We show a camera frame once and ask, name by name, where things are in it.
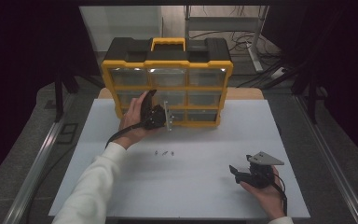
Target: black cable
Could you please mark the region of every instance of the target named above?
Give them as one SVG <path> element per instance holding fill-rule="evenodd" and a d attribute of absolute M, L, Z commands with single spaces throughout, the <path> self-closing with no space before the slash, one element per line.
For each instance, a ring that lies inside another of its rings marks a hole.
<path fill-rule="evenodd" d="M 267 55 L 271 55 L 271 53 L 269 53 L 269 52 L 267 51 L 267 40 L 265 40 L 264 38 L 261 38 L 261 36 L 258 37 L 258 38 L 259 38 L 260 40 L 264 41 L 263 48 L 264 48 L 264 51 L 267 53 Z"/>
<path fill-rule="evenodd" d="M 210 34 L 216 34 L 216 33 L 227 33 L 227 32 L 231 32 L 231 31 L 211 31 L 211 32 L 200 34 L 200 35 L 190 36 L 189 38 L 194 39 L 194 38 L 202 36 L 202 35 L 210 35 Z"/>
<path fill-rule="evenodd" d="M 262 73 L 259 73 L 257 77 L 255 78 L 252 78 L 251 80 L 248 80 L 248 81 L 245 81 L 245 82 L 242 82 L 240 85 L 238 85 L 236 88 L 239 88 L 245 84 L 248 84 L 248 83 L 251 83 L 255 80 L 258 80 L 260 78 L 263 78 L 263 75 L 269 73 L 272 69 L 274 68 L 277 68 L 278 66 L 280 66 L 281 64 L 283 64 L 283 61 L 282 60 L 279 60 L 277 61 L 275 64 L 273 64 L 271 67 L 269 67 L 268 69 L 264 70 Z"/>
<path fill-rule="evenodd" d="M 275 178 L 274 178 L 274 181 L 270 181 L 269 178 L 265 175 L 263 175 L 261 172 L 255 170 L 255 172 L 260 175 L 261 177 L 263 177 L 264 179 L 266 179 L 270 185 L 275 188 L 281 195 L 281 199 L 283 201 L 283 212 L 284 212 L 284 215 L 287 216 L 287 197 L 286 197 L 286 194 L 284 193 L 284 191 L 282 190 L 281 187 L 279 187 L 276 183 L 275 183 Z"/>
<path fill-rule="evenodd" d="M 283 200 L 283 212 L 284 215 L 287 216 L 287 197 L 286 194 L 283 192 L 283 190 L 275 183 L 275 182 L 269 182 L 272 187 L 274 187 L 280 194 L 281 198 Z"/>
<path fill-rule="evenodd" d="M 252 84 L 250 87 L 254 87 L 256 84 L 261 84 L 262 82 L 264 82 L 267 78 L 269 78 L 270 72 L 272 70 L 275 70 L 276 68 L 278 68 L 280 65 L 280 63 L 275 63 L 274 65 L 272 65 L 271 67 L 269 67 L 265 72 L 262 73 L 263 76 L 259 76 L 258 77 L 258 81 L 254 84 Z"/>
<path fill-rule="evenodd" d="M 283 182 L 283 180 L 281 179 L 281 177 L 278 176 L 278 175 L 275 175 L 275 176 L 278 177 L 278 178 L 281 180 L 281 183 L 283 184 L 283 192 L 286 192 L 286 186 L 284 185 L 284 182 Z"/>
<path fill-rule="evenodd" d="M 252 35 L 247 35 L 249 33 L 253 33 L 253 32 L 250 32 L 250 31 L 247 31 L 247 32 L 244 32 L 243 35 L 240 35 L 238 37 L 235 36 L 235 33 L 236 32 L 233 32 L 231 34 L 231 41 L 235 43 L 234 47 L 232 47 L 231 49 L 229 49 L 229 51 L 232 51 L 232 50 L 236 50 L 236 51 L 244 51 L 246 49 L 248 49 L 250 46 L 248 46 L 248 44 L 252 44 L 251 41 L 245 39 L 245 41 L 240 41 L 242 38 L 245 38 L 245 37 L 251 37 Z"/>
<path fill-rule="evenodd" d="M 110 142 L 112 142 L 113 140 L 117 139 L 119 136 L 123 135 L 124 133 L 127 133 L 127 132 L 129 132 L 129 131 L 131 131 L 131 130 L 133 130 L 133 129 L 141 128 L 141 127 L 143 127 L 144 125 L 145 125 L 145 122 L 144 122 L 144 121 L 141 121 L 141 122 L 139 122 L 139 123 L 137 123 L 137 124 L 131 125 L 131 126 L 125 128 L 125 129 L 122 129 L 122 130 L 118 131 L 117 133 L 113 134 L 113 135 L 109 138 L 109 140 L 107 140 L 107 143 L 106 143 L 105 148 L 107 148 L 107 145 L 109 145 Z"/>
<path fill-rule="evenodd" d="M 242 15 L 244 9 L 245 9 L 245 6 L 242 6 L 240 16 Z"/>
<path fill-rule="evenodd" d="M 234 13 L 235 9 L 237 9 L 237 6 L 234 6 L 234 10 L 232 10 L 232 12 L 228 16 L 231 16 L 231 14 Z"/>
<path fill-rule="evenodd" d="M 50 172 L 53 170 L 53 168 L 70 152 L 72 151 L 72 149 L 74 149 L 77 145 L 72 145 L 71 147 L 69 147 L 45 172 L 45 174 L 39 179 L 38 183 L 36 184 L 36 188 L 35 191 L 31 197 L 31 202 L 28 205 L 28 212 L 27 212 L 27 218 L 26 218 L 26 223 L 30 223 L 30 216 L 31 216 L 31 209 L 34 203 L 34 197 L 36 196 L 37 192 L 40 189 L 40 186 L 42 186 L 42 184 L 45 182 L 46 178 L 48 177 L 48 175 L 50 174 Z"/>
<path fill-rule="evenodd" d="M 277 64 L 277 65 L 274 66 L 274 67 L 275 67 L 275 68 L 278 68 L 280 65 L 281 65 L 281 63 Z M 268 75 L 266 75 L 266 76 L 260 78 L 260 80 L 258 80 L 256 83 L 252 84 L 250 87 L 257 87 L 257 88 L 260 89 L 260 85 L 261 85 L 264 81 L 266 81 L 267 79 L 269 79 L 270 76 L 271 76 L 271 73 L 269 72 Z"/>
<path fill-rule="evenodd" d="M 205 15 L 208 16 L 208 13 L 205 11 L 205 6 L 202 6 L 202 10 L 204 11 Z"/>
<path fill-rule="evenodd" d="M 272 66 L 272 63 L 266 63 L 266 61 L 264 61 L 263 58 L 264 58 L 264 57 L 261 57 L 260 55 L 258 55 L 258 60 L 259 60 L 261 63 L 263 63 L 263 64 L 265 64 L 265 65 L 268 65 L 268 66 Z"/>

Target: hand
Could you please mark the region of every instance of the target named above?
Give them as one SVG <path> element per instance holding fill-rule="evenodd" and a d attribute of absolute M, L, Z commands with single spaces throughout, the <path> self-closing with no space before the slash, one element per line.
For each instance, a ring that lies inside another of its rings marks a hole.
<path fill-rule="evenodd" d="M 137 124 L 141 121 L 141 107 L 142 101 L 147 95 L 147 91 L 145 91 L 139 98 L 132 98 L 130 103 L 130 108 L 124 117 L 121 119 L 120 125 L 118 126 L 118 130 L 125 129 L 130 127 L 131 125 Z M 150 135 L 151 133 L 155 133 L 158 129 L 146 130 L 144 128 L 133 129 L 127 133 L 122 134 L 118 139 L 113 142 L 123 146 L 124 148 L 129 148 L 133 144 L 141 141 L 144 137 Z"/>
<path fill-rule="evenodd" d="M 272 166 L 272 170 L 275 175 L 278 175 L 278 171 L 275 166 Z M 277 176 L 275 176 L 275 183 L 280 188 L 282 188 L 281 182 Z M 264 189 L 257 189 L 245 182 L 240 182 L 240 184 L 244 189 L 249 191 L 257 198 L 258 202 L 264 211 L 266 211 L 270 220 L 274 220 L 279 217 L 285 217 L 281 194 L 274 187 L 269 185 Z"/>

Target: white wall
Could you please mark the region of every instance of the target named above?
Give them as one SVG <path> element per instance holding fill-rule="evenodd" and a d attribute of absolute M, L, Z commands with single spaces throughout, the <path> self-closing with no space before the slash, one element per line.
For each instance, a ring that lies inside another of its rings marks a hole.
<path fill-rule="evenodd" d="M 114 37 L 148 39 L 161 34 L 161 7 L 80 7 L 94 51 L 107 51 Z"/>

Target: clear plastic drawer front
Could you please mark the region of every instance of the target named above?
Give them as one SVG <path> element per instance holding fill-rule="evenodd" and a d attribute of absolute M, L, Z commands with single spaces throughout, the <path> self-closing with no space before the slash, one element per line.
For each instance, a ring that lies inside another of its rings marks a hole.
<path fill-rule="evenodd" d="M 188 84 L 190 86 L 221 87 L 225 75 L 225 68 L 193 68 L 188 70 Z"/>
<path fill-rule="evenodd" d="M 221 91 L 189 91 L 189 105 L 219 105 Z"/>
<path fill-rule="evenodd" d="M 171 110 L 173 121 L 185 121 L 185 110 Z"/>
<path fill-rule="evenodd" d="M 185 105 L 185 96 L 185 91 L 157 91 L 154 97 L 157 105 L 164 105 L 164 101 L 168 105 Z"/>
<path fill-rule="evenodd" d="M 217 110 L 187 110 L 188 121 L 216 121 Z"/>
<path fill-rule="evenodd" d="M 116 86 L 146 86 L 146 69 L 110 68 L 109 73 Z"/>
<path fill-rule="evenodd" d="M 139 98 L 144 91 L 117 91 L 121 106 L 129 106 L 132 98 Z"/>
<path fill-rule="evenodd" d="M 152 68 L 148 70 L 152 86 L 185 86 L 186 70 L 182 68 Z"/>

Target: yellow storage organizer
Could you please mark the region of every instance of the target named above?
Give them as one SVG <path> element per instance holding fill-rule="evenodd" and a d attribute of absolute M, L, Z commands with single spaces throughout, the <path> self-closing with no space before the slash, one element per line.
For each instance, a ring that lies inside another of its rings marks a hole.
<path fill-rule="evenodd" d="M 102 69 L 120 119 L 132 98 L 157 90 L 153 105 L 168 102 L 173 125 L 211 127 L 220 123 L 233 64 L 223 38 L 119 37 L 112 41 Z"/>

